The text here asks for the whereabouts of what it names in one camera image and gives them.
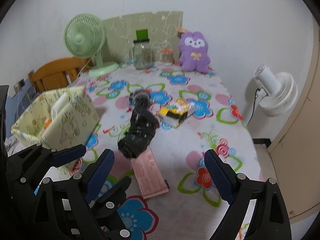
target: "orange lid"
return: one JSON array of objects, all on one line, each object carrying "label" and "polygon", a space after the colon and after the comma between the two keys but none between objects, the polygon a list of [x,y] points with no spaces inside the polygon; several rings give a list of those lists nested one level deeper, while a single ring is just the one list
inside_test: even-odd
[{"label": "orange lid", "polygon": [[161,50],[161,53],[173,53],[172,49],[163,49]]},{"label": "orange lid", "polygon": [[180,27],[177,28],[178,33],[187,33],[188,31],[186,29],[182,29]]}]

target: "blue flower print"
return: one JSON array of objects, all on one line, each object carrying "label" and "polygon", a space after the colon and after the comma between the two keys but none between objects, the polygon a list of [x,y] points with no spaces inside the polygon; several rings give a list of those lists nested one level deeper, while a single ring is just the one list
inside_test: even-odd
[{"label": "blue flower print", "polygon": [[88,167],[87,163],[82,163],[81,167],[80,167],[80,171],[81,173],[85,171],[85,169]]},{"label": "blue flower print", "polygon": [[115,185],[115,181],[113,181],[110,176],[108,176],[108,178],[106,179],[106,181],[104,182],[100,193],[98,195],[97,198],[100,198],[103,194],[105,194],[109,189],[111,189],[113,186]]},{"label": "blue flower print", "polygon": [[169,77],[171,75],[170,72],[161,72],[160,77]]},{"label": "blue flower print", "polygon": [[204,158],[201,158],[201,159],[199,160],[198,168],[200,168],[200,167],[205,167],[205,165],[204,165]]},{"label": "blue flower print", "polygon": [[158,216],[148,208],[142,196],[130,196],[118,208],[118,213],[126,228],[131,232],[131,240],[145,240],[159,222]]},{"label": "blue flower print", "polygon": [[109,94],[107,94],[107,99],[113,99],[120,95],[121,92],[113,90]]},{"label": "blue flower print", "polygon": [[116,82],[113,82],[110,87],[109,90],[116,90],[116,91],[121,91],[124,89],[124,87],[128,84],[127,81],[125,80],[119,80]]},{"label": "blue flower print", "polygon": [[229,100],[228,100],[228,104],[229,104],[229,105],[234,105],[235,103],[234,103],[234,101],[233,101],[232,99],[229,99]]},{"label": "blue flower print", "polygon": [[168,123],[166,123],[166,122],[162,122],[162,121],[161,121],[161,128],[162,128],[163,130],[170,130],[170,129],[172,128],[172,125],[170,125],[170,124],[168,124]]},{"label": "blue flower print", "polygon": [[94,91],[95,88],[96,88],[96,87],[88,87],[86,90],[87,90],[89,93],[91,93],[91,92]]},{"label": "blue flower print", "polygon": [[74,87],[77,83],[77,81],[73,81],[70,85],[68,85],[68,87]]},{"label": "blue flower print", "polygon": [[156,104],[160,104],[161,106],[165,106],[172,100],[172,97],[168,96],[165,91],[151,92],[150,97]]},{"label": "blue flower print", "polygon": [[85,146],[87,146],[87,148],[90,149],[90,148],[96,146],[97,144],[98,144],[98,135],[93,133],[92,135],[90,135]]},{"label": "blue flower print", "polygon": [[209,71],[209,72],[207,72],[207,75],[210,77],[213,77],[213,76],[215,76],[215,72]]},{"label": "blue flower print", "polygon": [[237,150],[234,149],[234,148],[230,148],[228,153],[229,153],[230,155],[236,155]]},{"label": "blue flower print", "polygon": [[195,104],[195,111],[193,112],[193,116],[196,119],[203,119],[205,117],[213,116],[213,111],[211,108],[209,108],[209,102],[194,99],[188,99],[188,101]]},{"label": "blue flower print", "polygon": [[170,83],[172,85],[186,85],[190,80],[190,78],[182,75],[171,76],[171,77],[168,77],[168,79],[170,80]]},{"label": "blue flower print", "polygon": [[208,94],[205,93],[205,92],[200,92],[200,93],[198,93],[198,97],[199,97],[200,99],[203,99],[203,100],[208,100],[209,97],[210,97],[210,95],[208,95]]}]

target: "fan base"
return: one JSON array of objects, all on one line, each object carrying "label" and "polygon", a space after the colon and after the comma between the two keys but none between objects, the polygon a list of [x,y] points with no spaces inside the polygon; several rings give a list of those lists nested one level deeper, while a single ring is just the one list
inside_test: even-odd
[{"label": "fan base", "polygon": [[89,70],[89,77],[99,77],[110,72],[116,71],[119,68],[119,64],[116,62],[104,62],[103,66],[95,66]]}]

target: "pink paper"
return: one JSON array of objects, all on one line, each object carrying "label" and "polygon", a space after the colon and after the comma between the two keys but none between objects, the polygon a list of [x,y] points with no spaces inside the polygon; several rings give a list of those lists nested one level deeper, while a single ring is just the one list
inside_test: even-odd
[{"label": "pink paper", "polygon": [[149,147],[138,158],[131,159],[131,165],[143,199],[169,191]]}]

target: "white fan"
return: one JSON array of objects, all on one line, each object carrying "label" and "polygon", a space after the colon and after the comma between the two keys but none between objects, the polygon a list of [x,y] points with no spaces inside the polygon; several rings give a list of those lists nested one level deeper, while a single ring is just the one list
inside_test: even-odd
[{"label": "white fan", "polygon": [[297,100],[298,86],[290,73],[274,75],[267,66],[261,65],[254,72],[254,79],[260,86],[255,105],[260,105],[266,116],[276,117],[285,113]]}]

